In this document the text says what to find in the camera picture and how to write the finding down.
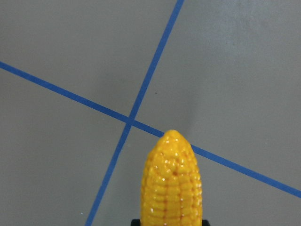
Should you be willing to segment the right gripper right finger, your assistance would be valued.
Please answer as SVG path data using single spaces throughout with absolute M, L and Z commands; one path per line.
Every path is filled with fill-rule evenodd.
M 203 220 L 202 220 L 202 226 L 210 226 L 209 221 L 206 220 L 206 219 L 203 219 Z

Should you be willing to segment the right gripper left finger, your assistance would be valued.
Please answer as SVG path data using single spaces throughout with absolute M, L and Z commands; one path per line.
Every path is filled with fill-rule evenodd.
M 141 226 L 140 219 L 132 219 L 131 220 L 131 226 Z

